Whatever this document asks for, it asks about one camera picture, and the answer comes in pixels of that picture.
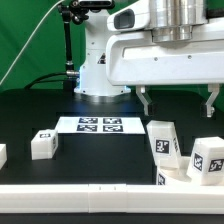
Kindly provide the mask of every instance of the foam block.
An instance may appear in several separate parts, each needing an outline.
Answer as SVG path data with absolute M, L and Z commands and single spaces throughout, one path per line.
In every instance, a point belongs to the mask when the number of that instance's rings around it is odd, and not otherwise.
M 126 184 L 90 184 L 89 212 L 126 212 Z
M 7 161 L 6 145 L 0 144 L 0 169 L 4 166 L 6 161 Z
M 180 169 L 157 167 L 157 185 L 184 186 L 191 184 L 191 178 L 186 175 L 190 157 L 182 157 Z
M 51 159 L 58 147 L 56 130 L 41 130 L 31 141 L 32 160 Z
M 150 121 L 147 131 L 156 166 L 179 168 L 181 153 L 174 123 Z
M 217 185 L 224 176 L 224 140 L 219 137 L 197 138 L 187 175 L 196 185 Z

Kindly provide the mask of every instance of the black table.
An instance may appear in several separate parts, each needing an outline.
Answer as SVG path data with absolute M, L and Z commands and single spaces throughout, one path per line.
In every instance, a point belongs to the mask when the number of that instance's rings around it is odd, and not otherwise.
M 196 137 L 224 136 L 224 113 L 200 116 L 202 98 L 183 91 L 152 91 L 158 105 L 146 117 L 131 99 L 94 104 L 62 90 L 8 90 L 0 94 L 0 143 L 7 145 L 7 164 L 0 184 L 126 183 L 154 184 L 155 166 L 147 135 L 66 134 L 51 160 L 31 160 L 30 141 L 38 130 L 53 129 L 60 116 L 140 117 L 175 122 L 182 155 L 190 155 Z M 1 214 L 0 223 L 221 223 L 220 215 L 176 214 Z

